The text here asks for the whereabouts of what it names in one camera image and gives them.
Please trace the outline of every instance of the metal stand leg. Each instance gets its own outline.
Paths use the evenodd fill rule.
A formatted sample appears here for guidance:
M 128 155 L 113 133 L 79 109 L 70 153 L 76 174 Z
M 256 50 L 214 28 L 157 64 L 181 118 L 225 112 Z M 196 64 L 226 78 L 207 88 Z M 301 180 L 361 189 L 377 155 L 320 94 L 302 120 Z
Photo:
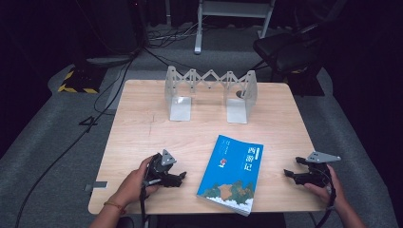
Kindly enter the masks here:
M 198 9 L 198 32 L 196 34 L 195 54 L 202 53 L 202 0 L 199 1 Z
M 270 18 L 272 17 L 273 8 L 274 8 L 275 4 L 276 4 L 276 0 L 271 0 L 270 9 L 267 12 L 266 18 L 264 19 L 263 30 L 258 31 L 258 36 L 260 39 L 266 37 L 267 28 L 269 27 Z

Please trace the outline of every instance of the bracelet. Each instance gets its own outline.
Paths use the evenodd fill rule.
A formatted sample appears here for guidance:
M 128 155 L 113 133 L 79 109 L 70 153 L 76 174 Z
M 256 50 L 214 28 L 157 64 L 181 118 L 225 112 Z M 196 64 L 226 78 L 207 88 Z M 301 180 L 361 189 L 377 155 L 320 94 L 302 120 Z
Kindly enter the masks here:
M 121 212 L 121 215 L 124 215 L 124 214 L 125 214 L 125 209 L 124 209 L 124 207 L 121 206 L 121 205 L 118 205 L 118 204 L 116 204 L 116 203 L 114 203 L 114 202 L 112 202 L 112 201 L 106 201 L 106 202 L 104 202 L 104 206 L 105 206 L 105 205 L 112 205 L 112 206 L 115 206 L 115 207 L 117 207 L 117 208 L 119 209 L 119 211 Z

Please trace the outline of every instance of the gray carpet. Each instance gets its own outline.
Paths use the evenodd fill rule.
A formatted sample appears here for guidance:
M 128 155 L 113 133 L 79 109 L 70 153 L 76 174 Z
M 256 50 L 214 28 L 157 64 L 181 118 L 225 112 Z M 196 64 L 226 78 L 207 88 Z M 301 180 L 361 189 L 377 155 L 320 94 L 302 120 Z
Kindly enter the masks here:
M 194 37 L 166 48 L 151 49 L 184 65 L 201 71 L 214 69 L 219 75 L 227 70 L 242 74 L 259 60 L 251 46 L 254 29 L 219 29 L 205 33 L 201 55 L 193 54 Z M 188 67 L 169 64 L 183 72 Z M 108 70 L 100 94 L 57 92 L 71 66 L 48 82 L 52 97 L 35 115 L 0 161 L 0 227 L 12 227 L 31 186 L 86 129 L 78 125 L 89 116 L 97 116 L 110 95 L 106 88 L 119 75 L 121 66 Z M 165 71 L 166 66 L 142 52 L 129 72 Z M 269 69 L 257 72 L 261 80 Z M 338 155 L 334 163 L 347 198 L 369 227 L 398 227 L 388 189 L 368 158 L 350 123 L 332 96 L 332 81 L 325 70 L 317 76 L 325 96 L 296 96 L 297 106 L 317 151 Z M 94 216 L 87 211 L 90 198 L 85 184 L 94 182 L 104 154 L 113 116 L 104 115 L 89 133 L 78 141 L 45 175 L 32 192 L 19 227 L 87 227 Z M 315 213 L 317 220 L 323 213 Z M 132 216 L 137 225 L 139 217 Z M 285 213 L 287 227 L 313 227 L 307 213 Z M 332 213 L 324 227 L 341 227 Z
M 165 80 L 166 77 L 166 71 L 151 71 L 151 70 L 128 70 L 127 74 L 125 75 L 119 71 L 117 77 L 116 77 L 116 83 L 113 85 L 111 89 L 111 93 L 107 99 L 106 106 L 105 108 L 108 109 L 117 109 L 119 100 L 122 95 L 122 90 L 119 89 L 120 84 L 122 83 L 122 80 L 150 80 L 150 79 L 157 79 L 157 80 Z

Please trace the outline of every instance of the dark background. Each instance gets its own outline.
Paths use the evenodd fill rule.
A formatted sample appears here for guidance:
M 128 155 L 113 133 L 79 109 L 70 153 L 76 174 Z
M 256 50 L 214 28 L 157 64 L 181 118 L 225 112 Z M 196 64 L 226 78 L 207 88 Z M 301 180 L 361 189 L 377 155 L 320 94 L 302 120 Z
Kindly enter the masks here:
M 102 46 L 94 31 L 103 34 L 106 40 L 108 29 L 122 32 L 121 39 L 136 40 L 133 36 L 139 39 L 138 27 L 141 25 L 131 23 L 130 13 L 122 15 L 122 23 L 111 25 L 106 25 L 107 18 L 100 18 L 104 14 L 99 12 L 112 6 L 114 1 L 110 4 L 104 1 L 103 7 L 80 1 L 94 28 L 88 25 L 88 19 L 74 1 L 60 2 L 61 5 L 53 7 L 48 1 L 39 0 L 0 3 L 0 158 L 51 96 L 47 85 L 49 78 L 73 63 L 74 53 L 87 58 L 111 53 Z M 125 1 L 118 2 L 125 6 Z M 161 16 L 165 10 L 159 7 L 163 2 L 148 1 L 144 8 L 144 17 L 153 25 L 166 22 Z M 131 8 L 135 2 L 127 5 L 131 12 L 136 12 Z M 194 1 L 171 0 L 175 26 L 194 21 L 196 12 L 188 12 L 189 9 L 196 10 L 195 6 L 197 9 L 197 1 L 195 5 Z M 60 9 L 61 17 L 55 18 L 55 12 Z M 400 226 L 403 225 L 403 214 L 398 207 L 403 204 L 399 194 L 403 182 L 398 178 L 402 173 L 400 153 L 403 152 L 402 11 L 399 1 L 347 2 L 340 16 L 348 23 L 332 37 L 330 42 L 335 48 L 325 64 L 333 80 L 334 96 L 389 188 Z M 281 14 L 273 14 L 273 22 L 282 20 L 286 19 L 281 18 Z M 66 26 L 66 21 L 73 27 Z M 69 36 L 64 36 L 66 29 Z M 68 42 L 70 37 L 75 37 L 72 43 Z M 121 51 L 137 45 L 113 39 L 108 43 L 125 44 L 115 47 Z M 77 49 L 68 51 L 67 47 Z

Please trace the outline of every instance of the wooden table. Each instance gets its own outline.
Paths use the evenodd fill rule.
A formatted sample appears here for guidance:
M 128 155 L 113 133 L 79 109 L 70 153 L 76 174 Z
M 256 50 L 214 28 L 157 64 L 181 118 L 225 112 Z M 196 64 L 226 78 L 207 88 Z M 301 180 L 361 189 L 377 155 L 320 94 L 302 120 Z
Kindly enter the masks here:
M 164 100 L 164 81 L 129 80 L 115 116 L 97 181 L 106 189 L 93 190 L 88 210 L 98 214 L 103 203 L 140 162 L 166 149 L 178 161 L 169 173 L 186 171 L 180 188 L 160 188 L 145 202 L 147 214 L 228 213 L 224 207 L 196 197 L 205 167 L 219 134 L 264 144 L 253 212 L 323 210 L 318 197 L 286 178 L 283 169 L 305 173 L 306 158 L 314 147 L 288 85 L 258 84 L 258 100 L 248 124 L 228 123 L 221 86 L 197 87 L 190 122 L 170 122 Z M 141 214 L 140 203 L 128 213 Z

